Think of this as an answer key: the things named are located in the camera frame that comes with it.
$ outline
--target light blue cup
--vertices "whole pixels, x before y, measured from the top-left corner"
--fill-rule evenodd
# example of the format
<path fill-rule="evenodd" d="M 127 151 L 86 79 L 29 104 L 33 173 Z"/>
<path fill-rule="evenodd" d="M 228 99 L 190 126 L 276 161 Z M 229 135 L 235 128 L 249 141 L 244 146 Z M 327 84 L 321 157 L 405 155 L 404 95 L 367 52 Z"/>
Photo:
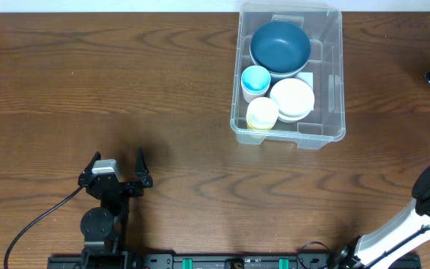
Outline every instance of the light blue cup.
<path fill-rule="evenodd" d="M 258 93 L 268 90 L 271 76 L 262 66 L 251 66 L 242 73 L 242 87 L 249 92 Z"/>

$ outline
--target green tape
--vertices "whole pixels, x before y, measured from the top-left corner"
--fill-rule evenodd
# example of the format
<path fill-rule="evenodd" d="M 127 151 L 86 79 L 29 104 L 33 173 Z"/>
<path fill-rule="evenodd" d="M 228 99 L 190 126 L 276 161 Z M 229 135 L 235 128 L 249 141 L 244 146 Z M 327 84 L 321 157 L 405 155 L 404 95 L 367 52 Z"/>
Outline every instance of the green tape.
<path fill-rule="evenodd" d="M 183 259 L 182 260 L 182 269 L 192 269 L 192 259 Z"/>
<path fill-rule="evenodd" d="M 279 269 L 290 269 L 290 260 L 289 259 L 280 259 L 280 268 Z"/>

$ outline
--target clear plastic bin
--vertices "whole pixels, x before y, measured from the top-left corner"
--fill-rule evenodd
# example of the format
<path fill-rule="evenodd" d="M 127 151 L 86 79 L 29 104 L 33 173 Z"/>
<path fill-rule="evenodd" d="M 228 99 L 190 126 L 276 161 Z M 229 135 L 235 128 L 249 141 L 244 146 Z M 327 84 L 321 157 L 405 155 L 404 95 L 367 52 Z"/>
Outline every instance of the clear plastic bin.
<path fill-rule="evenodd" d="M 311 56 L 301 72 L 312 73 L 314 109 L 294 123 L 277 121 L 269 131 L 255 131 L 246 126 L 248 103 L 243 99 L 240 77 L 252 65 L 249 46 L 252 35 L 273 20 L 292 22 L 306 32 L 311 41 Z M 269 3 L 246 2 L 240 11 L 237 59 L 230 126 L 240 143 L 261 144 L 265 139 L 296 142 L 300 149 L 319 149 L 343 139 L 344 119 L 343 33 L 341 12 L 325 5 L 296 6 L 270 0 Z"/>

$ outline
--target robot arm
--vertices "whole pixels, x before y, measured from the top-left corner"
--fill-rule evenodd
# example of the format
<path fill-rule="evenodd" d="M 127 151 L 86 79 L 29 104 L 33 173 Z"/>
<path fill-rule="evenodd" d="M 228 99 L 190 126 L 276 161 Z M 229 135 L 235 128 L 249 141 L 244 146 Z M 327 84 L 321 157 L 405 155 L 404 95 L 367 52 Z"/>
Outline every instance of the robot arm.
<path fill-rule="evenodd" d="M 418 178 L 409 204 L 376 231 L 345 247 L 334 265 L 340 268 L 385 269 L 430 240 L 430 167 Z"/>

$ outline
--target wooden table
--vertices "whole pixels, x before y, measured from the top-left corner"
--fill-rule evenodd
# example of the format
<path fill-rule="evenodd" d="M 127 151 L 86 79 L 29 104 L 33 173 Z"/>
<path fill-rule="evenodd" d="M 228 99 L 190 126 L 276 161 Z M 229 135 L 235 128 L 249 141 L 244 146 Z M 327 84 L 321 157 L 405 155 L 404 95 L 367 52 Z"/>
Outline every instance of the wooden table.
<path fill-rule="evenodd" d="M 344 13 L 347 133 L 319 151 L 239 144 L 236 13 L 0 14 L 0 268 L 13 237 L 77 188 L 95 151 L 155 186 L 128 241 L 177 253 L 336 247 L 377 229 L 430 165 L 430 13 Z M 12 268 L 79 253 L 81 193 L 26 233 Z M 430 242 L 419 248 L 430 268 Z"/>

